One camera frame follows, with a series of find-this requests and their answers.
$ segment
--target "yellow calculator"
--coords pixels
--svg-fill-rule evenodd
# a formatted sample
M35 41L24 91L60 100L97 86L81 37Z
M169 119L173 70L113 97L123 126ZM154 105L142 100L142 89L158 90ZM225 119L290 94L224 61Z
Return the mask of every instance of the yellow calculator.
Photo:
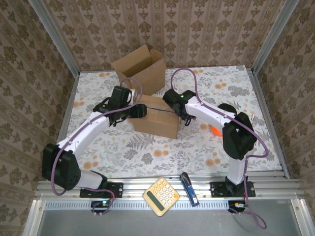
M164 178L159 178L142 196L158 216L163 216L179 199L179 194Z

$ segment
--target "wall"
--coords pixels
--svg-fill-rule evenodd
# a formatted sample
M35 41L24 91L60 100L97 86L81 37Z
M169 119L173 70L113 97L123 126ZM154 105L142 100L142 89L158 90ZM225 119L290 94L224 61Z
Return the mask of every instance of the wall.
M42 0L80 70L143 44L168 67L251 66L284 0Z
M73 77L27 0L0 1L0 235L23 232Z
M290 174L315 219L315 1L301 0L258 73Z

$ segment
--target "open cardboard box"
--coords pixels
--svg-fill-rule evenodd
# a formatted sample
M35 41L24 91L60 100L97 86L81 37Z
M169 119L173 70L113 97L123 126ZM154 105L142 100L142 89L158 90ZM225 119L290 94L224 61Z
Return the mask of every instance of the open cardboard box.
M149 51L146 44L112 65L120 82L128 77L136 79L140 82L144 95L152 95L165 86L166 65L163 56L157 50ZM125 84L140 93L136 82L127 80Z
M135 131L177 139L181 118L162 98L143 95L139 103L147 105L147 115L130 119Z

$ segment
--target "floral tablecloth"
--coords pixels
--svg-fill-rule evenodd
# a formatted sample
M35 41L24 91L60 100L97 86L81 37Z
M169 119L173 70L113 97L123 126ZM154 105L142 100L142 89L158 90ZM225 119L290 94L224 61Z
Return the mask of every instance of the floral tablecloth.
M250 159L249 171L281 170L246 68L219 66L193 70L197 75L201 98L214 105L231 104L238 112L248 114L255 132L269 148L267 158ZM170 77L174 71L166 70L165 87L155 96L162 97L170 89ZM115 72L81 74L68 134L83 123L92 108L110 96L113 87L118 84ZM194 89L193 78L188 71L179 72L174 84L178 92ZM253 151L262 154L262 145L256 142ZM192 120L188 127L182 122L176 140L135 132L132 124L124 121L99 135L78 157L78 163L84 170L95 170L108 177L178 175L184 171L206 175L227 172L229 166L222 137L213 135L210 126L199 119Z

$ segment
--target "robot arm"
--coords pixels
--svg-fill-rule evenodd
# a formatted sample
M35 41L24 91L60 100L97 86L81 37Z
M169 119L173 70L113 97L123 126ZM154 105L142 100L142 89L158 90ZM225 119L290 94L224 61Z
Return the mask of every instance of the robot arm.
M60 147L68 143L59 156L54 183L65 190L71 190L74 187L106 189L107 177L94 171L80 170L77 157L101 132L111 125L116 126L118 122L127 118L144 117L147 114L147 107L144 104L137 104L130 109L102 116L102 114L109 111L131 106L136 98L136 90L115 86L111 97L97 104L90 117L71 135L56 145L48 144L44 148L42 176L47 180L51 180L53 163Z
M164 94L163 100L174 110L176 115L186 121L186 126L190 124L191 119L200 118L222 133L223 148L230 156L227 179L231 185L242 184L245 169L244 156L253 149L257 138L229 120L227 116L235 118L253 130L248 116L245 113L236 114L236 110L227 104L214 107L206 102L200 103L196 94L190 90L178 94L170 89ZM204 105L220 111L224 116L206 108Z

